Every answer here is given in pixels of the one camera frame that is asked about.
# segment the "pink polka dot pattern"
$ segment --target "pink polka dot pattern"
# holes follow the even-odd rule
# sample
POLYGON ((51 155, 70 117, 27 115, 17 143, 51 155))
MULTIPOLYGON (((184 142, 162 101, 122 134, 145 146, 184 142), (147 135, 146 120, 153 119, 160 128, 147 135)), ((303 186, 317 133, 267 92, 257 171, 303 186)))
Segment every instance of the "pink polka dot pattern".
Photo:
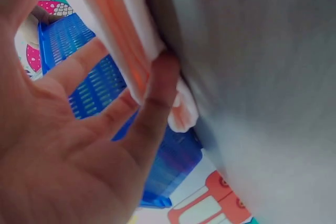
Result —
POLYGON ((30 45, 27 45, 27 61, 30 67, 37 72, 41 69, 41 56, 40 51, 32 48, 30 45))

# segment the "palm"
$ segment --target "palm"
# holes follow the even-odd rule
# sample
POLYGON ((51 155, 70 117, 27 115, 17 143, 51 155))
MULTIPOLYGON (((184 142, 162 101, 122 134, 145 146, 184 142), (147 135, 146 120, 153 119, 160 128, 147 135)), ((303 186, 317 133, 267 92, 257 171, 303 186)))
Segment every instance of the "palm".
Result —
POLYGON ((67 99, 107 54, 105 47, 93 39, 31 82, 13 38, 34 1, 6 1, 0 2, 0 79, 5 80, 0 85, 0 222, 126 222, 165 131, 178 62, 167 54, 154 62, 138 117, 126 137, 112 143, 138 109, 128 90, 101 114, 81 121, 67 99))

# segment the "pink cloth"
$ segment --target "pink cloth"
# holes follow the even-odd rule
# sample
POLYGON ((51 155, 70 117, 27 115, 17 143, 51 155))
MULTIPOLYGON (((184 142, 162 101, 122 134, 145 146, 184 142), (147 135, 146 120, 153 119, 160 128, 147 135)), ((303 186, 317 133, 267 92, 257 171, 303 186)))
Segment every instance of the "pink cloth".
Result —
MULTIPOLYGON (((141 104, 150 63, 165 49, 154 28, 145 0, 67 0, 86 25, 105 44, 118 65, 133 98, 141 104)), ((190 90, 180 78, 168 123, 176 132, 196 124, 198 111, 190 90)))

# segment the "blue plastic basket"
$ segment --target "blue plastic basket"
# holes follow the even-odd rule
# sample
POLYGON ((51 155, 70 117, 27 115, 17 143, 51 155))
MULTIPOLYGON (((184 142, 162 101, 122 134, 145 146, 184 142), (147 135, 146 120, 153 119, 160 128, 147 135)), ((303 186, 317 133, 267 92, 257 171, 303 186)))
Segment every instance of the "blue plastic basket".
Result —
MULTIPOLYGON (((39 24, 43 74, 61 63, 94 36, 95 34, 85 26, 77 14, 65 17, 50 26, 39 24)), ((83 119, 101 112, 125 88, 126 83, 118 67, 111 56, 106 56, 69 97, 75 117, 83 119)), ((134 118, 135 115, 128 120, 113 138, 114 141, 125 136, 134 118)), ((167 127, 164 140, 145 183, 140 206, 171 207, 169 195, 201 158, 201 145, 196 141, 193 131, 175 133, 167 127)))

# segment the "white cloth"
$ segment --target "white cloth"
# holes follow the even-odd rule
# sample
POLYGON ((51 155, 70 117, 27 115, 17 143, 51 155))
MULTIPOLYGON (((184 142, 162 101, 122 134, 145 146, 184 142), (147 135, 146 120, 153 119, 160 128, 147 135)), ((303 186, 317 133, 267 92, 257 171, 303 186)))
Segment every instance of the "white cloth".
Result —
MULTIPOLYGON (((150 62, 165 49, 145 0, 67 0, 84 23, 105 44, 121 71, 133 98, 142 103, 150 62)), ((198 111, 182 80, 168 123, 176 132, 196 124, 198 111)))

